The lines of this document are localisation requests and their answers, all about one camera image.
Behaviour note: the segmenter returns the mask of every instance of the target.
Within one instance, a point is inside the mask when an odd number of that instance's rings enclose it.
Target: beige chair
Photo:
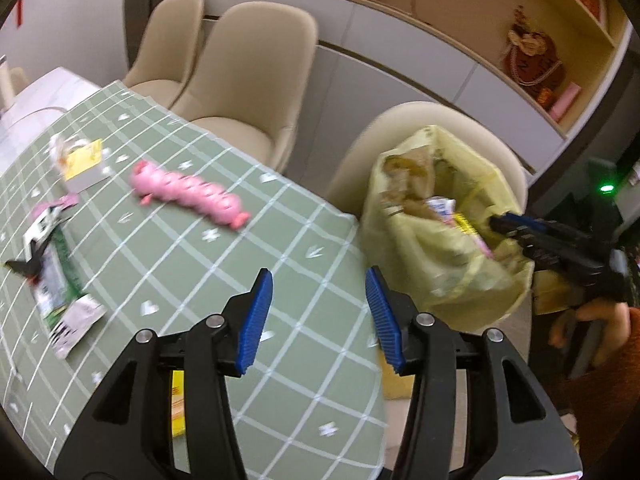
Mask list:
[[[283,171],[317,42],[316,21],[304,10],[271,2],[231,7],[172,111]]]
[[[11,86],[14,87],[15,95],[18,95],[29,86],[29,78],[27,78],[26,72],[19,66],[9,70],[9,77],[11,78]]]
[[[170,108],[193,73],[204,0],[163,0],[151,13],[136,62],[122,82]]]
[[[371,168],[380,153],[391,150],[430,124],[449,130],[494,163],[502,171],[524,210],[527,205],[527,181],[513,152],[475,120],[444,105],[424,101],[394,106],[373,120],[342,160],[325,194],[327,201],[341,211],[359,217],[367,195]]]

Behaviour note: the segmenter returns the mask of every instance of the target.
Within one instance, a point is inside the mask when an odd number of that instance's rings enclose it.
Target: screw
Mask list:
[[[154,333],[151,332],[148,328],[145,328],[136,334],[136,341],[139,343],[148,343],[151,341],[151,338],[154,336]]]
[[[435,318],[431,314],[427,314],[426,312],[422,312],[415,317],[415,320],[418,322],[418,325],[421,326],[433,326],[436,322]]]
[[[213,316],[207,317],[207,326],[209,328],[220,328],[225,323],[225,318],[220,316],[220,314],[213,314]]]
[[[489,341],[493,341],[494,343],[499,343],[504,339],[504,334],[497,328],[490,328],[487,330],[486,336],[489,338]]]

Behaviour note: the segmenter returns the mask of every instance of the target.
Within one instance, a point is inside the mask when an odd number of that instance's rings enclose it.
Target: green tablecloth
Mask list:
[[[9,381],[0,352],[3,405],[36,455],[52,468],[137,330],[188,330],[267,267],[274,297],[255,365],[227,380],[249,475],[376,478],[385,417],[353,217],[116,82],[57,121],[0,178],[3,260],[20,253],[32,206],[65,194],[47,153],[54,133],[103,139],[112,176],[81,194],[63,229],[88,292],[108,313],[57,360],[27,286],[2,277],[0,319],[18,370]],[[224,185],[252,220],[236,233],[177,205],[140,206],[127,181],[140,158]]]

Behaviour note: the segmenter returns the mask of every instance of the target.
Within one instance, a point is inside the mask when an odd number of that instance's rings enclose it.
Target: pink caterpillar toy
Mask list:
[[[249,213],[242,211],[239,197],[227,193],[220,184],[209,184],[197,176],[160,170],[146,160],[140,160],[133,167],[131,187],[142,197],[142,205],[148,205],[152,198],[164,202],[175,200],[233,230],[241,228],[251,218]]]

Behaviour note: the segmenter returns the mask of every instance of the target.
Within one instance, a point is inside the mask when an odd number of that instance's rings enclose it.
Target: brown sweater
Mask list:
[[[580,435],[580,456],[588,470],[607,450],[640,397],[640,309],[630,309],[631,336],[594,371],[568,381]]]

